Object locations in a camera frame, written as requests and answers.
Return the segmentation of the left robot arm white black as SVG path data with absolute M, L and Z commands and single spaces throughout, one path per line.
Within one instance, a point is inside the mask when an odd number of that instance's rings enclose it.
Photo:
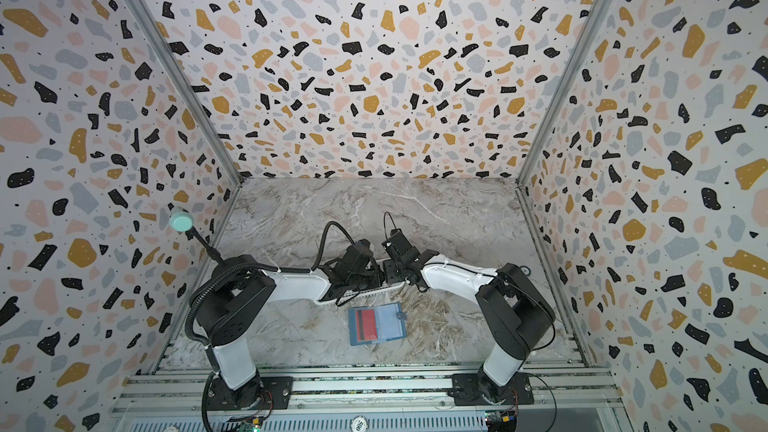
M 340 306 L 385 285 L 385 266 L 375 260 L 366 240 L 314 269 L 279 268 L 243 254 L 219 263 L 193 294 L 185 333 L 203 345 L 227 389 L 238 391 L 257 376 L 245 335 L 265 305 L 309 300 Z

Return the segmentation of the white plastic basket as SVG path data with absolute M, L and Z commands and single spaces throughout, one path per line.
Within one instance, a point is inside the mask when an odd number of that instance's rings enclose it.
M 346 305 L 347 303 L 357 299 L 357 298 L 364 298 L 369 296 L 374 296 L 386 292 L 393 292 L 402 289 L 406 285 L 405 281 L 398 282 L 395 284 L 385 284 L 383 286 L 373 288 L 370 290 L 365 291 L 354 291 L 354 292 L 345 292 L 340 298 L 337 298 L 333 301 L 333 304 L 336 307 L 342 307 L 343 305 Z

